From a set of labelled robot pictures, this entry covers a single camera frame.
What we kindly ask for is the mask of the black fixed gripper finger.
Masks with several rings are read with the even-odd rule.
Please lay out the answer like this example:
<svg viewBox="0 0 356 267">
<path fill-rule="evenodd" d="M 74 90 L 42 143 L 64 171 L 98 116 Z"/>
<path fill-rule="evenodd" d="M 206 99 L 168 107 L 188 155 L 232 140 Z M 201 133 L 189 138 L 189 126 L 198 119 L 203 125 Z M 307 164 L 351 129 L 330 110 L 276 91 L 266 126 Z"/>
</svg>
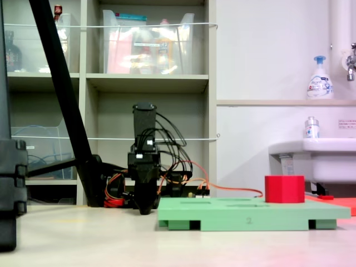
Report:
<svg viewBox="0 0 356 267">
<path fill-rule="evenodd" d="M 153 167 L 147 174 L 146 207 L 145 214 L 149 214 L 152 209 L 157 209 L 160 197 L 157 194 L 157 180 L 160 178 L 158 167 Z"/>
</svg>

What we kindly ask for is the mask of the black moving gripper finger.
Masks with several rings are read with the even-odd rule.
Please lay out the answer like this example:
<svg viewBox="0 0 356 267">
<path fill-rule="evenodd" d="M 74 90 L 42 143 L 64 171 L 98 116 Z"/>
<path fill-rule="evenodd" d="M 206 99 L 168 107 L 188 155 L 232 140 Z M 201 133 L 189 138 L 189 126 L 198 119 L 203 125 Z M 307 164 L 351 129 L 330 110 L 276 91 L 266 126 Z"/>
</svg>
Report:
<svg viewBox="0 0 356 267">
<path fill-rule="evenodd" d="M 146 172 L 138 168 L 132 169 L 132 178 L 135 181 L 134 202 L 141 215 L 147 214 L 146 205 Z"/>
</svg>

